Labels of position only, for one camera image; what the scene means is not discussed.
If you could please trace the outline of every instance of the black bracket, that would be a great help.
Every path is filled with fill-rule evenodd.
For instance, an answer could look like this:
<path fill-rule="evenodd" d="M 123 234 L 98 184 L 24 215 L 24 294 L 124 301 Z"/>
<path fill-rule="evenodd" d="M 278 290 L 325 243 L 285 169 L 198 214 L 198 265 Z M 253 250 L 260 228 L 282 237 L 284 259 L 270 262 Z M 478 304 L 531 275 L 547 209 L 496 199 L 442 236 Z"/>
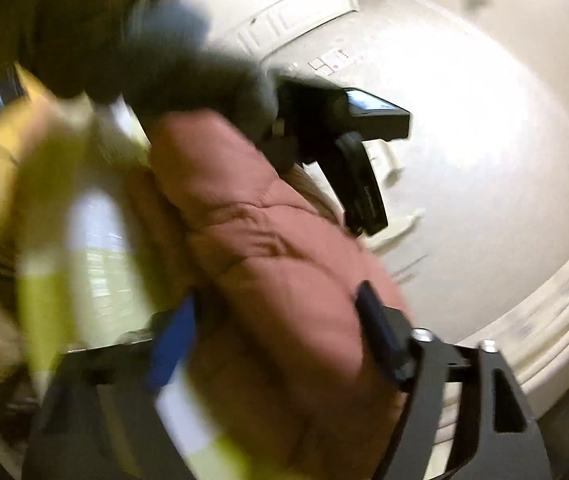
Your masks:
<path fill-rule="evenodd" d="M 535 417 L 493 341 L 465 348 L 429 330 L 412 330 L 367 282 L 356 308 L 376 361 L 409 393 L 373 480 L 423 480 L 447 383 L 460 383 L 462 393 L 447 469 L 437 480 L 551 480 Z"/>

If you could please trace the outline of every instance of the handheld device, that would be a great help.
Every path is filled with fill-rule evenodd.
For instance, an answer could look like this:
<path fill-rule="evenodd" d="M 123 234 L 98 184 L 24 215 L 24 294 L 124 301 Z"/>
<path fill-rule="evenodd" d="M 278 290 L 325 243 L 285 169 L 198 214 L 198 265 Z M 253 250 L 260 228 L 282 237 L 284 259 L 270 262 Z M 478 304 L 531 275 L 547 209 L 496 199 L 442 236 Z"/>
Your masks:
<path fill-rule="evenodd" d="M 347 227 L 370 236 L 385 229 L 385 204 L 363 141 L 407 139 L 411 114 L 358 88 L 289 76 L 276 81 L 284 134 L 297 138 L 300 162 L 318 162 Z"/>

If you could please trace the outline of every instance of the floor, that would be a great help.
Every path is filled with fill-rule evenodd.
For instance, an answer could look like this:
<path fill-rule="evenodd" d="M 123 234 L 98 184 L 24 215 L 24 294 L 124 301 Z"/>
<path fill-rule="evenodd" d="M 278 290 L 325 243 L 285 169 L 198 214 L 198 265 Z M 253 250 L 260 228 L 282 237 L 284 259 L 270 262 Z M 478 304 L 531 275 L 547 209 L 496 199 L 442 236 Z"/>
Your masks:
<path fill-rule="evenodd" d="M 384 194 L 390 214 L 425 216 L 380 256 L 417 325 L 461 340 L 569 258 L 569 114 L 499 44 L 416 0 L 361 0 L 266 62 L 311 71 L 333 47 L 356 62 L 331 79 L 413 113 Z"/>

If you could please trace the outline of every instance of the device screen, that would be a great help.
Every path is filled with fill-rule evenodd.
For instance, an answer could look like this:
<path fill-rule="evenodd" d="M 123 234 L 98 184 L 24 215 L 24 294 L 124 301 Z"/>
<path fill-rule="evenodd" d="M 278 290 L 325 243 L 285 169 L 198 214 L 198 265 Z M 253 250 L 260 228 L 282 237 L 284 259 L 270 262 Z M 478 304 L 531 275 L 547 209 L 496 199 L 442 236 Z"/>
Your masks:
<path fill-rule="evenodd" d="M 362 90 L 348 90 L 349 104 L 360 110 L 397 110 L 398 107 Z"/>

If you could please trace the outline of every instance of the jacket sleeve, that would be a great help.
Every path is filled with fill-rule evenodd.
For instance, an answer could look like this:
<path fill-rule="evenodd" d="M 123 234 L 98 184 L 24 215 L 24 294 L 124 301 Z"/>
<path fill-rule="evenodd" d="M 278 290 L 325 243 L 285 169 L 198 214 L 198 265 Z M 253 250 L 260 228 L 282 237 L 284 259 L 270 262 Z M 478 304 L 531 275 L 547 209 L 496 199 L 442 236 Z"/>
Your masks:
<path fill-rule="evenodd" d="M 310 402 L 376 383 L 357 287 L 370 280 L 388 306 L 404 303 L 371 253 L 218 115 L 169 116 L 154 137 L 152 169 L 180 209 L 197 263 L 278 367 L 298 384 L 322 385 Z"/>
<path fill-rule="evenodd" d="M 205 50 L 207 32 L 185 0 L 0 0 L 0 64 L 17 61 L 58 97 L 122 94 L 143 120 L 209 107 L 258 142 L 274 89 L 257 64 Z"/>

